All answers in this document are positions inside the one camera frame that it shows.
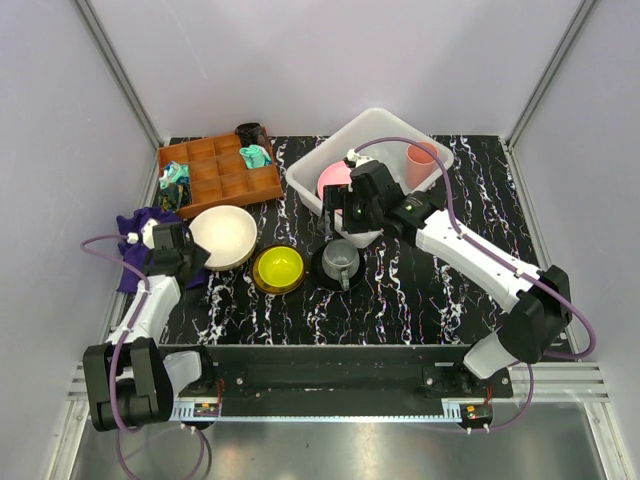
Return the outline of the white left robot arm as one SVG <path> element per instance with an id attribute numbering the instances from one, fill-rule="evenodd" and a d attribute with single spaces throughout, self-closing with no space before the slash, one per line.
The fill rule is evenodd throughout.
<path id="1" fill-rule="evenodd" d="M 99 432 L 166 422 L 185 389 L 203 396 L 215 386 L 216 372 L 200 347 L 167 355 L 159 350 L 172 310 L 209 253 L 180 221 L 153 226 L 151 240 L 141 267 L 123 264 L 139 278 L 129 310 L 103 343 L 83 354 L 91 421 Z"/>

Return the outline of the cream white bowl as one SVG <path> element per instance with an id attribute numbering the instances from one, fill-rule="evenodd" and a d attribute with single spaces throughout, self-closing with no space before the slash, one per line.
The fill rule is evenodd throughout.
<path id="1" fill-rule="evenodd" d="M 200 213 L 189 225 L 195 242 L 209 253 L 204 267 L 228 271 L 245 263 L 257 243 L 257 223 L 245 209 L 220 205 Z"/>

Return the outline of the pink plastic plate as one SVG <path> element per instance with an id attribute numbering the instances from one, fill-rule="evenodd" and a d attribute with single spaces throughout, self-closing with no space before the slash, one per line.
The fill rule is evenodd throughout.
<path id="1" fill-rule="evenodd" d="M 349 185 L 351 183 L 351 169 L 343 161 L 335 162 L 329 165 L 319 176 L 316 190 L 318 198 L 324 206 L 324 187 L 335 185 Z"/>

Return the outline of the yellow plastic bowl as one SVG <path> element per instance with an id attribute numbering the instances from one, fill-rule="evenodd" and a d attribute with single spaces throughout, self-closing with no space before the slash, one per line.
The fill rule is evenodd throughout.
<path id="1" fill-rule="evenodd" d="M 258 274 L 270 287 L 290 287 L 303 273 L 302 256 L 289 246 L 269 247 L 258 260 Z"/>

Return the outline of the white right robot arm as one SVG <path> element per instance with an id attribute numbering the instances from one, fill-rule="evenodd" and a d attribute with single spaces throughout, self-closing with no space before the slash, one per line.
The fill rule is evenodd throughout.
<path id="1" fill-rule="evenodd" d="M 517 362 L 534 364 L 572 320 L 569 281 L 552 266 L 545 271 L 523 262 L 460 223 L 424 191 L 405 194 L 388 168 L 376 161 L 350 173 L 351 181 L 323 189 L 327 227 L 341 213 L 349 234 L 380 231 L 429 253 L 481 287 L 507 313 L 504 324 L 477 341 L 454 371 L 466 396 L 486 389 L 490 376 Z"/>

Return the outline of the pink plastic cup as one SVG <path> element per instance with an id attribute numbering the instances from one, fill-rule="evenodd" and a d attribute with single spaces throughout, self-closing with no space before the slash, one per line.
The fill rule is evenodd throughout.
<path id="1" fill-rule="evenodd" d="M 406 184 L 416 189 L 426 180 L 437 166 L 434 158 L 438 156 L 435 145 L 420 142 L 420 146 L 409 145 L 406 151 Z"/>

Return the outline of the translucent white plastic bin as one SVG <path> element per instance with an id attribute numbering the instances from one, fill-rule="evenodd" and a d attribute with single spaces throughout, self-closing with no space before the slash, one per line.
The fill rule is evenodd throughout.
<path id="1" fill-rule="evenodd" d="M 428 142 L 436 147 L 438 158 L 446 169 L 449 169 L 454 163 L 454 155 L 448 147 L 414 128 L 388 110 L 372 107 L 357 115 L 318 147 L 288 167 L 286 171 L 288 186 L 297 192 L 302 204 L 316 216 L 317 220 L 322 212 L 322 201 L 316 195 L 317 182 L 320 175 L 330 165 L 343 160 L 348 150 L 383 137 L 402 137 L 417 142 Z M 435 171 L 421 184 L 416 186 L 415 189 L 409 189 L 406 184 L 406 179 L 408 178 L 406 151 L 408 146 L 401 142 L 384 142 L 364 149 L 363 154 L 387 165 L 395 181 L 400 184 L 405 194 L 414 190 L 428 190 L 435 184 L 436 180 L 442 177 L 442 172 L 436 165 Z M 359 249 L 366 248 L 381 235 L 380 231 L 360 234 L 343 232 L 342 218 L 338 214 L 336 214 L 335 227 L 339 235 L 342 235 Z"/>

